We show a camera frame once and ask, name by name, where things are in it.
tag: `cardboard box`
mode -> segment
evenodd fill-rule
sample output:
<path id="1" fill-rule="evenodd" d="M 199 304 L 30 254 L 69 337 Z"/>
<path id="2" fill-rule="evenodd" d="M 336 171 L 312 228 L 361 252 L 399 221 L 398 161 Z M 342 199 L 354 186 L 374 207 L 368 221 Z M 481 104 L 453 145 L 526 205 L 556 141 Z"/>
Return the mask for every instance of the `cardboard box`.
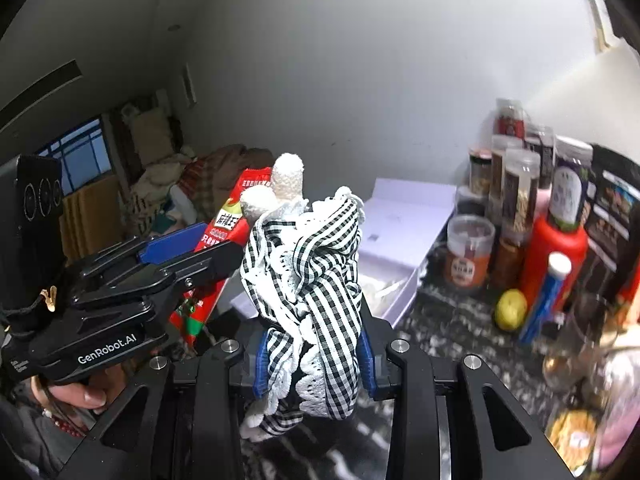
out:
<path id="1" fill-rule="evenodd" d="M 411 306 L 418 289 L 418 274 L 431 246 L 453 213 L 456 187 L 378 178 L 372 197 L 365 202 L 358 275 L 372 314 L 396 326 Z M 373 297 L 365 282 L 394 286 L 386 301 Z M 244 317 L 257 312 L 242 292 L 230 304 Z"/>

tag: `spice jar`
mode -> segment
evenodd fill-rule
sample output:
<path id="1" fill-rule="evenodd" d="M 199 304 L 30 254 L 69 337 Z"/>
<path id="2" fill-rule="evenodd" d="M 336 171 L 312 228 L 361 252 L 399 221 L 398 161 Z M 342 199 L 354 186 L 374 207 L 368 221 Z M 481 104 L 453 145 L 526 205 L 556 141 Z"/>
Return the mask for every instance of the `spice jar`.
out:
<path id="1" fill-rule="evenodd" d="M 556 137 L 556 167 L 546 217 L 551 227 L 564 233 L 573 233 L 580 227 L 592 159 L 590 144 Z"/>
<path id="2" fill-rule="evenodd" d="M 496 99 L 496 133 L 524 139 L 524 110 L 520 101 Z"/>
<path id="3" fill-rule="evenodd" d="M 493 225 L 500 227 L 500 224 L 502 224 L 502 200 L 489 195 L 484 216 L 486 216 Z"/>
<path id="4" fill-rule="evenodd" d="M 456 189 L 457 215 L 484 216 L 486 212 L 487 197 L 471 193 L 469 186 L 459 186 Z"/>
<path id="5" fill-rule="evenodd" d="M 502 158 L 507 148 L 521 148 L 522 139 L 494 135 L 491 139 L 491 185 L 489 194 L 502 203 L 502 178 L 504 171 Z"/>
<path id="6" fill-rule="evenodd" d="M 495 228 L 486 218 L 454 216 L 447 225 L 446 278 L 462 288 L 484 283 L 494 244 Z"/>
<path id="7" fill-rule="evenodd" d="M 469 189 L 487 196 L 491 185 L 491 150 L 469 150 Z"/>
<path id="8" fill-rule="evenodd" d="M 526 244 L 517 245 L 504 236 L 500 237 L 491 273 L 493 286 L 500 290 L 517 287 L 526 251 Z"/>
<path id="9" fill-rule="evenodd" d="M 533 226 L 540 179 L 540 156 L 522 148 L 509 148 L 504 157 L 502 235 L 520 244 Z"/>
<path id="10" fill-rule="evenodd" d="M 549 189 L 554 175 L 554 133 L 548 126 L 527 124 L 524 146 L 540 156 L 539 189 Z"/>

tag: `lemon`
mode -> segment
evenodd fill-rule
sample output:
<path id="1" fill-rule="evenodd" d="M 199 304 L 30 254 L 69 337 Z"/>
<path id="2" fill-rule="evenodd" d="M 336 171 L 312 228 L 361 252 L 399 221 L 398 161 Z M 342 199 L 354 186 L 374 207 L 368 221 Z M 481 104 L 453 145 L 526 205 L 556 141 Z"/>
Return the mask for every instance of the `lemon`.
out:
<path id="1" fill-rule="evenodd" d="M 512 332 L 522 325 L 526 315 L 527 299 L 517 288 L 512 288 L 500 297 L 494 319 L 498 328 Z"/>

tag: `wooden clothespin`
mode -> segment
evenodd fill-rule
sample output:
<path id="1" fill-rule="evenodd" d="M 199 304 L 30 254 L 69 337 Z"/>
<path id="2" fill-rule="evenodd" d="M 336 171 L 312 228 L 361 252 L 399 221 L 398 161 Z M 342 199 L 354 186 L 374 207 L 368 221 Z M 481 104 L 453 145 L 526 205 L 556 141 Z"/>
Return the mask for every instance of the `wooden clothespin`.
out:
<path id="1" fill-rule="evenodd" d="M 46 288 L 43 288 L 40 291 L 40 295 L 44 297 L 44 301 L 47 304 L 47 309 L 49 309 L 49 312 L 55 312 L 56 310 L 57 293 L 58 293 L 58 288 L 55 285 L 51 285 L 49 292 L 47 292 Z"/>

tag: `fingernail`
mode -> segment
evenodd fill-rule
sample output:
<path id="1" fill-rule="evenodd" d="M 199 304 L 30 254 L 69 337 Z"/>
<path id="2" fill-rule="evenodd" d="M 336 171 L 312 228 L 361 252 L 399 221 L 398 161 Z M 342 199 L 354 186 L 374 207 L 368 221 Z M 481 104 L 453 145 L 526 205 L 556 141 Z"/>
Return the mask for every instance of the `fingernail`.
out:
<path id="1" fill-rule="evenodd" d="M 102 390 L 86 389 L 84 391 L 84 401 L 94 408 L 101 408 L 107 402 L 107 394 Z"/>

